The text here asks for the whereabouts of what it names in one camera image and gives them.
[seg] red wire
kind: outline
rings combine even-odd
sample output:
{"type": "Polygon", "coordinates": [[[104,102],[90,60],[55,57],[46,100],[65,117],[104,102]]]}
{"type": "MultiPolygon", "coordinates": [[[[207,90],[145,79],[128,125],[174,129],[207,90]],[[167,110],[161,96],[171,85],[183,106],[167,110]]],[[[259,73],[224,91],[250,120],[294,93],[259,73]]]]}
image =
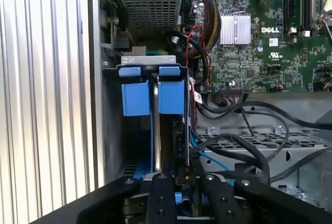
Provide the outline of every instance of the red wire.
{"type": "Polygon", "coordinates": [[[188,37],[187,37],[187,44],[186,44],[186,54],[185,54],[185,58],[186,58],[186,67],[188,66],[188,51],[189,51],[189,40],[191,38],[191,36],[193,35],[193,32],[195,31],[196,28],[201,28],[201,26],[199,24],[195,24],[192,28],[192,30],[190,31],[188,37]]]}

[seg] motherboard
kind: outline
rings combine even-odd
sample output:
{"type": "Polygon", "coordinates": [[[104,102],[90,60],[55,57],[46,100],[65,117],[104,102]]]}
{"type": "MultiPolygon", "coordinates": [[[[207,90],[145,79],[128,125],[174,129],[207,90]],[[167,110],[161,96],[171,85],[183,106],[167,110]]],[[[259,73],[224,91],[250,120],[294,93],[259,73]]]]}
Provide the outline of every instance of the motherboard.
{"type": "MultiPolygon", "coordinates": [[[[310,29],[312,22],[303,16],[304,7],[310,7],[302,4],[305,0],[217,1],[222,35],[210,52],[212,86],[200,87],[201,93],[241,90],[246,82],[261,75],[281,83],[282,92],[332,91],[331,40],[326,31],[310,29]],[[239,41],[245,34],[241,32],[243,29],[238,30],[238,37],[237,31],[232,34],[235,41],[228,41],[229,31],[225,28],[230,17],[238,24],[243,21],[241,28],[249,29],[249,41],[239,41]]],[[[193,0],[192,5],[196,9],[196,22],[202,23],[204,5],[201,0],[193,0]]],[[[250,87],[251,92],[276,90],[275,84],[264,80],[250,87]]]]}

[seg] green circuit board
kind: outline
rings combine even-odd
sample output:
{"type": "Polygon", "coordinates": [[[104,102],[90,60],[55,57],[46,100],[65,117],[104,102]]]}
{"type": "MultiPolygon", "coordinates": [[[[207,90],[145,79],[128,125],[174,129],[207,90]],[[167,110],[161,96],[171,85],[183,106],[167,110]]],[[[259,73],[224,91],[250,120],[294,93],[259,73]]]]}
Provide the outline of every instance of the green circuit board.
{"type": "MultiPolygon", "coordinates": [[[[332,91],[326,87],[332,80],[331,41],[325,32],[312,37],[285,34],[284,0],[218,0],[218,4],[220,13],[249,13],[252,38],[248,45],[217,44],[212,49],[212,87],[201,87],[201,93],[240,90],[259,75],[279,81],[283,92],[332,91]]],[[[197,22],[202,19],[198,12],[197,22]]],[[[259,81],[250,91],[273,92],[274,86],[259,81]]]]}

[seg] perforated metal panel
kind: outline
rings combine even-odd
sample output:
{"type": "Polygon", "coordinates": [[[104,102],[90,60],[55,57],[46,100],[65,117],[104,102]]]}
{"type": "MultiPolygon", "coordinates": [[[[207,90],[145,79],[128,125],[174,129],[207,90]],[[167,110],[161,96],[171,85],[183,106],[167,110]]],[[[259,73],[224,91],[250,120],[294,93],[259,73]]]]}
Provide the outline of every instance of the perforated metal panel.
{"type": "MultiPolygon", "coordinates": [[[[316,132],[297,132],[291,133],[289,135],[288,142],[286,143],[286,148],[324,148],[327,146],[331,146],[327,141],[324,139],[316,137],[316,132]]],[[[207,141],[210,137],[214,135],[199,135],[202,141],[207,141]]],[[[276,149],[278,148],[284,137],[285,134],[283,133],[257,133],[255,137],[251,136],[250,134],[239,134],[239,136],[246,141],[250,142],[251,144],[257,146],[259,149],[263,148],[271,148],[276,149]]],[[[212,144],[213,147],[220,148],[220,149],[243,149],[238,143],[224,139],[219,141],[218,143],[212,144]]]]}
{"type": "Polygon", "coordinates": [[[173,30],[177,24],[181,0],[122,1],[141,35],[162,35],[173,30]]]}

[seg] circuit board chip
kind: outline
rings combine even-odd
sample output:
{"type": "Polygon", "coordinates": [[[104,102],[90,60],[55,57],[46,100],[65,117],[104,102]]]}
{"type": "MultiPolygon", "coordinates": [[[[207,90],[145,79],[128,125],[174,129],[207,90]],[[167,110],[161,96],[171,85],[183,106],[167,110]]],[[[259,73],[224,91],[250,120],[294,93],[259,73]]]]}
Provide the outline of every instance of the circuit board chip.
{"type": "Polygon", "coordinates": [[[255,71],[253,69],[247,69],[246,71],[246,77],[247,78],[252,78],[255,75],[255,71]]]}
{"type": "Polygon", "coordinates": [[[292,83],[292,82],[293,82],[293,75],[285,74],[285,83],[292,83]]]}

